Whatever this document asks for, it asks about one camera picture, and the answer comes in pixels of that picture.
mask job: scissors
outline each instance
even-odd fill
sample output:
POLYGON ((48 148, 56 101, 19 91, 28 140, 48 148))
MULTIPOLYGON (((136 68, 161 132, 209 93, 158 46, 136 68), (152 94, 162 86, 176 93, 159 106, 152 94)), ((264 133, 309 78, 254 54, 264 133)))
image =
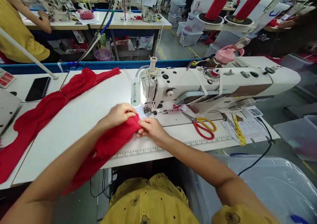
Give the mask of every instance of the scissors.
POLYGON ((198 134, 199 134, 201 137, 203 137, 203 138, 205 138, 205 139, 207 139, 207 140, 212 140, 213 138, 215 138, 215 135, 213 134, 213 132, 215 132, 215 131, 217 130, 217 127, 216 127, 216 125, 215 125, 212 121, 208 120, 207 118, 193 118, 193 117, 187 115, 187 114, 184 113, 184 112, 182 112, 182 113, 183 113, 186 117, 188 117, 190 120, 193 121, 192 123, 193 123, 195 129, 196 129, 196 131, 198 132, 198 134), (211 129, 209 126, 207 126, 205 123, 203 123, 203 121, 209 122, 209 123, 212 125, 213 129, 211 129), (211 137, 206 137, 206 136, 204 136, 204 135, 200 132, 200 130, 198 129, 198 127, 201 128, 201 129, 203 129, 203 130, 205 130, 206 132, 210 133, 211 137))

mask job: yellow shirt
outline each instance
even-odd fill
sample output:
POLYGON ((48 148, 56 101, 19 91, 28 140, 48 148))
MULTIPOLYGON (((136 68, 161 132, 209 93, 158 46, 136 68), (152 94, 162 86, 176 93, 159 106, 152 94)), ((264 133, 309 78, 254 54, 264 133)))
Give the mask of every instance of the yellow shirt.
MULTIPOLYGON (((34 36, 24 25, 18 11, 6 0, 0 0, 0 27, 39 61, 49 57, 50 51, 35 41, 34 36)), ((10 60, 20 63, 33 63, 1 35, 0 50, 10 60)))
MULTIPOLYGON (((198 224, 183 190, 174 186, 163 173, 149 180, 128 179, 119 186, 109 203, 109 211, 101 224, 129 223, 190 223, 198 224)), ((223 206, 212 223, 215 224, 273 224, 243 205, 223 206)))

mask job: yellow tape line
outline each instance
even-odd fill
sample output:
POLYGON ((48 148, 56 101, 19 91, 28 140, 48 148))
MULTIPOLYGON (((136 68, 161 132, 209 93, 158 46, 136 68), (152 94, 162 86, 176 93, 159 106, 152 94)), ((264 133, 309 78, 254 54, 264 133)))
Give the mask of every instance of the yellow tape line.
POLYGON ((164 57, 164 60, 167 60, 166 57, 165 57, 165 55, 164 55, 164 53, 161 51, 160 48, 158 48, 158 51, 159 51, 159 52, 161 53, 161 55, 164 57))
POLYGON ((317 173, 312 169, 312 167, 310 167, 305 161, 302 162, 315 176, 317 176, 317 173))
POLYGON ((196 52, 193 51, 192 48, 188 47, 198 58, 201 58, 196 52))
POLYGON ((232 114, 233 120, 234 120, 234 129, 235 133, 238 136, 238 139, 240 140, 240 146, 245 146, 247 144, 247 141, 244 138, 244 135, 241 131, 241 128, 239 127, 238 119, 236 114, 232 114))

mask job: tape measure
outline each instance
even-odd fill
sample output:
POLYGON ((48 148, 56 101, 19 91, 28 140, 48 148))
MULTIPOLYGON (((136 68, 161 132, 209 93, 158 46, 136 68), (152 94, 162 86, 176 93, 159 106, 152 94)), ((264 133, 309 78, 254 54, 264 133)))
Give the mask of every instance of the tape measure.
POLYGON ((244 135, 239 127, 237 115, 235 113, 231 113, 231 114, 232 114, 232 118, 234 120, 235 133, 237 134, 238 139, 240 140, 240 146, 245 146, 247 144, 247 141, 245 140, 244 135))

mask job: black smartphone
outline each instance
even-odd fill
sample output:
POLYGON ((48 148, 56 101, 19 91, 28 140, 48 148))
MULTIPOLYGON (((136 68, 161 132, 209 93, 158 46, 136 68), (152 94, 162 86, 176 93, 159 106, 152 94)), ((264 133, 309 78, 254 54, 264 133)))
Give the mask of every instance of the black smartphone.
POLYGON ((31 102, 44 98, 47 92, 47 88, 49 87, 50 80, 50 77, 35 79, 29 93, 26 96, 25 101, 31 102))

